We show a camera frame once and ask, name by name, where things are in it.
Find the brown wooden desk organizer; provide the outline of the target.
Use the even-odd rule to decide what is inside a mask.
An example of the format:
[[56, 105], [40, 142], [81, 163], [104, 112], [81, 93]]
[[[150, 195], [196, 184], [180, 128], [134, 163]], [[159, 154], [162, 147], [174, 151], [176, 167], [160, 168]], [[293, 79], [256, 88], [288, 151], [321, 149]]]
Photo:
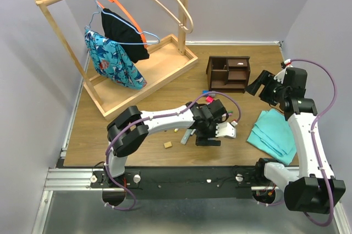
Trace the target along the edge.
[[245, 92], [250, 77], [249, 56], [209, 56], [206, 67], [209, 91]]

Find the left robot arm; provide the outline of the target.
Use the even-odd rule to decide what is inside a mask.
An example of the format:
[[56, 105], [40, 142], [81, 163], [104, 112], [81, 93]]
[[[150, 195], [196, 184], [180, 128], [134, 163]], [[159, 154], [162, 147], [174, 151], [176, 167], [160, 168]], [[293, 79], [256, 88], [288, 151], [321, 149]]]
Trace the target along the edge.
[[227, 121], [229, 114], [220, 100], [210, 104], [188, 102], [164, 111], [140, 111], [128, 107], [107, 126], [109, 146], [106, 151], [103, 181], [111, 188], [124, 182], [127, 157], [136, 152], [148, 135], [171, 129], [194, 130], [197, 146], [220, 146], [218, 138], [235, 138], [236, 130]]

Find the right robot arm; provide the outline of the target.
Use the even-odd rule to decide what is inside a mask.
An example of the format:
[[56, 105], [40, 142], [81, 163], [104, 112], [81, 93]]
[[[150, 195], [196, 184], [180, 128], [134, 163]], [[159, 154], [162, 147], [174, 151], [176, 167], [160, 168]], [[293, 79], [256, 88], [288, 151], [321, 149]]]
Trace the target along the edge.
[[336, 179], [323, 150], [318, 132], [318, 117], [313, 99], [305, 97], [307, 71], [286, 67], [277, 75], [263, 70], [246, 92], [259, 94], [269, 105], [279, 105], [284, 112], [296, 145], [299, 174], [283, 164], [260, 158], [253, 171], [254, 181], [264, 186], [274, 183], [283, 191], [290, 211], [331, 214], [346, 191], [344, 181]]

